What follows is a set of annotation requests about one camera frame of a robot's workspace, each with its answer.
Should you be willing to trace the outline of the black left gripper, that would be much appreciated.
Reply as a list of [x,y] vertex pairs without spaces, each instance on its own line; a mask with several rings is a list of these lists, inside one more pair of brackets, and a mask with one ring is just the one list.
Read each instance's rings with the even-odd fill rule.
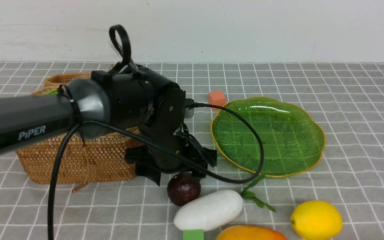
[[206,170],[209,166],[217,166],[216,150],[201,146],[184,123],[172,131],[148,125],[140,125],[138,129],[140,136],[149,144],[129,148],[125,154],[125,161],[136,165],[136,176],[145,177],[157,186],[160,186],[163,173],[187,172],[188,182],[200,182],[206,178],[205,173],[179,160],[179,157]]

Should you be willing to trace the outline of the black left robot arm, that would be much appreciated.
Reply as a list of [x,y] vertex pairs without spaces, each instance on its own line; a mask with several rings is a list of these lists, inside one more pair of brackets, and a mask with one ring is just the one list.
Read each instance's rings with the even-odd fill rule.
[[143,146],[126,151],[136,173],[159,183],[161,173],[192,172],[204,178],[217,152],[187,132],[192,99],[179,85],[139,65],[119,74],[95,70],[55,95],[0,98],[0,155],[68,133],[88,139],[137,127]]

